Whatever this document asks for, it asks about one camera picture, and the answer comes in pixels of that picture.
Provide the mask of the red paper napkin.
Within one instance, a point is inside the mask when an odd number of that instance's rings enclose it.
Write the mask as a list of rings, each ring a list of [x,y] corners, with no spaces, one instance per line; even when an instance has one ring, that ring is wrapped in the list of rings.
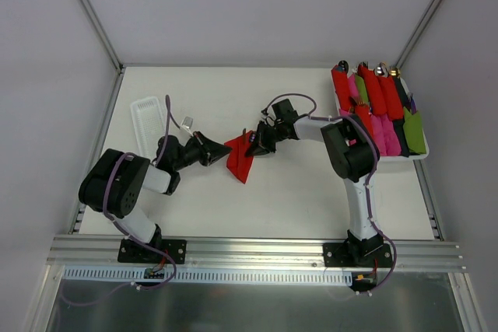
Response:
[[[247,132],[247,139],[245,145],[242,145],[241,135],[233,138],[224,145],[232,148],[231,153],[228,155],[226,161],[226,168],[238,179],[241,183],[246,183],[252,167],[254,157],[245,157],[244,153],[250,146],[249,137],[253,131]]]

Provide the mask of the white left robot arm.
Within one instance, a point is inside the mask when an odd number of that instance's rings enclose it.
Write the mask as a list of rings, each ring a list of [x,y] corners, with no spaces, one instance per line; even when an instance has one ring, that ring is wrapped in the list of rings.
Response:
[[[122,263],[184,263],[183,243],[168,243],[158,224],[137,206],[142,190],[169,196],[180,181],[180,171],[198,163],[211,166],[232,151],[228,145],[200,131],[182,145],[174,135],[158,141],[156,159],[150,160],[107,149],[79,187],[79,201],[106,217],[124,234],[118,260]]]

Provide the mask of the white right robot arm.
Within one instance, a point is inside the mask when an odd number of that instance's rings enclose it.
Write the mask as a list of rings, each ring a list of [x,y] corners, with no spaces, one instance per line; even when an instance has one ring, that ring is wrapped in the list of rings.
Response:
[[[259,121],[245,155],[274,153],[276,144],[285,140],[324,144],[332,169],[344,181],[349,204],[345,255],[360,267],[373,262],[384,245],[371,191],[380,151],[361,118],[357,114],[339,117],[298,114],[288,99],[273,104],[272,109],[275,118]]]

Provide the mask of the black rolled napkin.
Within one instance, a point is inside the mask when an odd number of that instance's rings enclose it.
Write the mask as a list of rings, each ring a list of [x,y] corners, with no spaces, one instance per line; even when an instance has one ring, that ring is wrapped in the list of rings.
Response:
[[[404,132],[404,129],[403,129],[403,125],[405,123],[404,111],[403,110],[409,104],[409,99],[408,99],[407,93],[406,93],[406,91],[405,91],[405,89],[404,89],[404,87],[402,85],[401,79],[397,78],[397,77],[394,77],[393,81],[395,83],[395,88],[396,88],[396,91],[397,91],[397,94],[398,94],[398,98],[400,99],[400,102],[402,104],[402,118],[399,119],[399,120],[393,120],[393,126],[394,126],[394,130],[395,130],[395,134],[398,137],[398,141],[399,141],[399,144],[400,144],[400,147],[401,147],[401,156],[404,156],[404,157],[414,156],[415,153],[411,152],[409,150],[408,143],[407,143],[406,137],[405,137],[405,132]]]

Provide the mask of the green rolled napkin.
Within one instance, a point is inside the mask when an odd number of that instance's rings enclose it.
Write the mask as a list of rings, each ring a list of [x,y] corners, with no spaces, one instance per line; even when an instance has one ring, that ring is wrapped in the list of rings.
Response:
[[[423,134],[423,123],[419,111],[412,114],[404,108],[403,131],[410,152],[426,154],[426,145]]]

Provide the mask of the white perforated utensil basket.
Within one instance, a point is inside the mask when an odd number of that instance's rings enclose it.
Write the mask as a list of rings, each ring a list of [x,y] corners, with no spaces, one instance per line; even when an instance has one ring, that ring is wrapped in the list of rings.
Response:
[[[156,96],[148,96],[131,103],[130,111],[139,155],[154,159],[158,141],[165,133],[163,106]]]

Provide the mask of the white tray of rolled napkins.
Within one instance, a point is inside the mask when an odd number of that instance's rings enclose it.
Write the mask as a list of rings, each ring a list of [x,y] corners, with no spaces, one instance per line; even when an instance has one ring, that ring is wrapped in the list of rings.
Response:
[[[361,63],[350,70],[346,61],[340,61],[331,69],[331,80],[338,114],[359,117],[382,162],[429,155],[421,113],[397,68],[389,72],[383,63],[375,69]]]

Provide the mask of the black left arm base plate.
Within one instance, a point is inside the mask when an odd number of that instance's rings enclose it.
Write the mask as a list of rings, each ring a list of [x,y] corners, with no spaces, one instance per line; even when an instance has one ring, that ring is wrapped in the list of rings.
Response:
[[[161,239],[154,247],[168,254],[176,264],[184,264],[187,241],[184,239]],[[148,250],[129,239],[123,239],[117,254],[117,262],[123,264],[158,264],[162,260],[170,263],[165,256]]]

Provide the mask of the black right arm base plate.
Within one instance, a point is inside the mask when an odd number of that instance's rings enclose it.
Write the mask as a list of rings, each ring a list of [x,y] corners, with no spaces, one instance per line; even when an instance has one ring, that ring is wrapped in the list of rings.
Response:
[[[384,244],[365,257],[355,258],[349,250],[349,243],[324,243],[322,245],[325,267],[379,267],[389,268],[393,265],[391,247]]]

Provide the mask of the aluminium front rail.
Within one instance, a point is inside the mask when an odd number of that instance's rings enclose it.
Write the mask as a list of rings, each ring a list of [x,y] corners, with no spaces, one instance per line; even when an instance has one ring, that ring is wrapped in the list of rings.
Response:
[[[322,239],[243,239],[187,237],[185,267],[216,269],[309,270],[324,268]],[[120,236],[57,235],[47,264],[115,265]],[[396,241],[398,272],[464,273],[468,263],[457,243]]]

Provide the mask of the left frame post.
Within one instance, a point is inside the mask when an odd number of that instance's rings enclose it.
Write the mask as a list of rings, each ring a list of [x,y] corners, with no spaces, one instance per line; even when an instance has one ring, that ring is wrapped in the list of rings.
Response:
[[[77,0],[85,17],[88,19],[89,24],[91,25],[93,32],[96,35],[96,38],[101,44],[108,60],[110,61],[114,70],[121,74],[123,70],[123,63],[121,59],[118,57],[117,52],[103,27],[102,22],[100,21],[100,17],[97,15],[97,12],[91,2],[91,0]]]

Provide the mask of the frame post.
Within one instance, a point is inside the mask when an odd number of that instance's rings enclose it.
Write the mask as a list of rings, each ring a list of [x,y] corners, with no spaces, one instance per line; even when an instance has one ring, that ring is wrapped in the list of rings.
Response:
[[[395,61],[395,67],[402,68],[409,59],[417,44],[423,38],[426,30],[433,21],[444,0],[430,0],[427,7],[423,11],[414,30],[410,34],[405,46],[402,48],[398,58]]]
[[[100,21],[100,17],[97,15],[97,12],[91,2],[91,0],[77,0],[85,17],[88,19],[89,24],[91,25],[93,32],[96,35],[96,38],[101,44],[108,60],[110,61],[114,70],[121,74],[123,70],[123,63],[121,59],[118,57],[117,52],[103,27],[102,22]]]

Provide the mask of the right frame post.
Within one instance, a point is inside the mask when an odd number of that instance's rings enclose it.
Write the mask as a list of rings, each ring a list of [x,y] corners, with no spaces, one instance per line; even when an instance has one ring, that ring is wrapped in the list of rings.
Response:
[[[395,61],[395,67],[402,68],[409,59],[417,44],[423,38],[426,30],[433,21],[444,0],[430,0],[427,7],[423,11],[414,30],[410,34],[405,46],[402,48],[398,58]]]

